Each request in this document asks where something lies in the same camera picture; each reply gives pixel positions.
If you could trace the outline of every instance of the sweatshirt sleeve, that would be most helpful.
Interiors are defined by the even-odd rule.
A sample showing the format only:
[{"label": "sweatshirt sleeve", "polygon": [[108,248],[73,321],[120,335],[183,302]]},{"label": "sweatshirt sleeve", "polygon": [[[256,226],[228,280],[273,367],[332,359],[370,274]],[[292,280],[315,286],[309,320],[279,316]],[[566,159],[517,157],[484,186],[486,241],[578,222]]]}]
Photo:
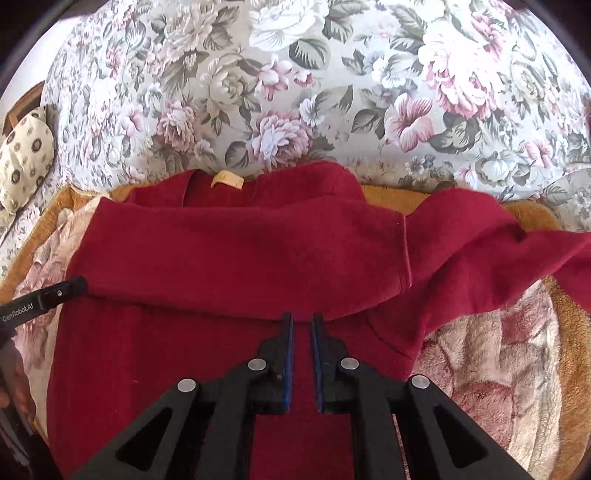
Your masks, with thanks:
[{"label": "sweatshirt sleeve", "polygon": [[95,296],[233,317],[334,319],[376,307],[372,325],[397,345],[500,308],[550,274],[591,309],[590,243],[584,233],[525,233],[492,197],[462,190],[407,218],[336,197],[276,209],[103,199],[69,274]]},{"label": "sweatshirt sleeve", "polygon": [[335,197],[276,209],[102,199],[76,275],[98,297],[261,319],[342,317],[410,285],[404,216]]}]

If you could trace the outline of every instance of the human hand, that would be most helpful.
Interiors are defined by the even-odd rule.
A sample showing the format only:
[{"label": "human hand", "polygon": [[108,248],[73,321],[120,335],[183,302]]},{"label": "human hand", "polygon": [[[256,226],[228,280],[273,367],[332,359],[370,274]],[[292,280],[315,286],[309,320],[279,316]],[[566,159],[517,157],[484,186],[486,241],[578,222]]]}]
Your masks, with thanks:
[{"label": "human hand", "polygon": [[0,350],[0,368],[8,391],[0,387],[0,408],[6,408],[14,400],[15,406],[32,423],[37,407],[31,396],[29,379],[22,364],[22,357],[13,341]]}]

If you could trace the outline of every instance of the bed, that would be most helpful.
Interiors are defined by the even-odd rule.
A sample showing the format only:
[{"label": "bed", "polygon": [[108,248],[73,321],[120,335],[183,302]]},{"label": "bed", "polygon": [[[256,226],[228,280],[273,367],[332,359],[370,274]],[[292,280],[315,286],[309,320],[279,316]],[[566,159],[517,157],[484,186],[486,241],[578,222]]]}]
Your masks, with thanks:
[{"label": "bed", "polygon": [[[117,188],[110,197],[124,200],[133,188]],[[367,202],[404,214],[428,197],[376,186],[363,186],[363,192]],[[99,200],[71,187],[60,191],[0,287],[0,301],[65,279]],[[537,202],[509,202],[505,208],[526,231],[559,228]],[[58,307],[19,327],[14,339],[43,435],[60,312]],[[413,372],[428,375],[535,480],[564,480],[579,464],[591,432],[590,339],[586,313],[549,277],[515,303],[460,317],[430,334]]]},{"label": "bed", "polygon": [[333,160],[373,186],[537,200],[591,231],[591,89],[501,0],[111,0],[70,34],[42,104],[56,157],[0,246],[2,276],[64,185],[190,168]]}]

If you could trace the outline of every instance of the finger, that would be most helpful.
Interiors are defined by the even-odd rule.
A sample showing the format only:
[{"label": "finger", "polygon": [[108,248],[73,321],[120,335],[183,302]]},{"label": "finger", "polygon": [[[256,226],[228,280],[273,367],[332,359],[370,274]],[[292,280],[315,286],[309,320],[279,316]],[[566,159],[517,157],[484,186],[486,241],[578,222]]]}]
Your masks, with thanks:
[{"label": "finger", "polygon": [[0,408],[6,408],[10,405],[10,397],[4,390],[0,390]]},{"label": "finger", "polygon": [[25,365],[22,362],[22,356],[20,352],[14,349],[14,372],[17,375],[25,375]]},{"label": "finger", "polygon": [[35,413],[37,412],[37,406],[35,405],[35,401],[31,395],[31,387],[29,385],[29,379],[26,375],[16,376],[14,394],[18,409],[26,416],[33,416],[34,418]]}]

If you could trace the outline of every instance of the pink flower print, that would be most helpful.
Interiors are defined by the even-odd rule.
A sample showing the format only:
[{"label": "pink flower print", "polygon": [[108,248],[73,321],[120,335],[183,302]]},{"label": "pink flower print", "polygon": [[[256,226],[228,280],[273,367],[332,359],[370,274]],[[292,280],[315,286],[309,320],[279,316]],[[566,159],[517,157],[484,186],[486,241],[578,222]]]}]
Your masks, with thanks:
[{"label": "pink flower print", "polygon": [[505,36],[503,31],[493,23],[491,17],[482,15],[478,12],[472,14],[472,25],[478,33],[488,40],[488,45],[484,46],[485,51],[490,53],[495,61],[499,61],[505,48]]},{"label": "pink flower print", "polygon": [[512,17],[515,14],[513,7],[506,4],[503,0],[489,0],[489,3],[491,7],[498,11],[501,15]]},{"label": "pink flower print", "polygon": [[126,105],[123,108],[121,126],[128,137],[142,133],[144,131],[144,110],[140,106]]},{"label": "pink flower print", "polygon": [[531,142],[525,144],[525,150],[529,157],[534,161],[532,165],[536,167],[551,168],[552,155],[554,150],[544,138],[538,137]]},{"label": "pink flower print", "polygon": [[107,48],[105,64],[106,67],[111,71],[109,76],[112,79],[118,78],[123,65],[123,49],[121,46],[117,45]]},{"label": "pink flower print", "polygon": [[478,187],[478,174],[472,166],[460,168],[453,174],[453,178],[459,187],[474,190]]},{"label": "pink flower print", "polygon": [[177,152],[186,152],[195,143],[195,111],[185,101],[167,100],[160,113],[156,134]]},{"label": "pink flower print", "polygon": [[552,115],[560,114],[559,95],[557,88],[549,80],[546,80],[544,83],[544,100]]},{"label": "pink flower print", "polygon": [[291,72],[292,68],[293,65],[289,60],[279,61],[277,55],[272,55],[271,63],[263,65],[259,70],[255,94],[264,92],[268,101],[273,100],[276,91],[287,90],[289,84],[287,74]]},{"label": "pink flower print", "polygon": [[294,75],[294,83],[302,88],[311,87],[315,83],[315,78],[310,70],[300,70]]},{"label": "pink flower print", "polygon": [[256,130],[246,147],[250,158],[269,171],[295,165],[312,145],[312,129],[296,112],[263,113],[256,121]]},{"label": "pink flower print", "polygon": [[427,117],[432,106],[430,98],[400,95],[394,102],[394,116],[386,120],[386,143],[398,143],[403,152],[409,152],[419,142],[428,141],[434,135],[433,123]]}]

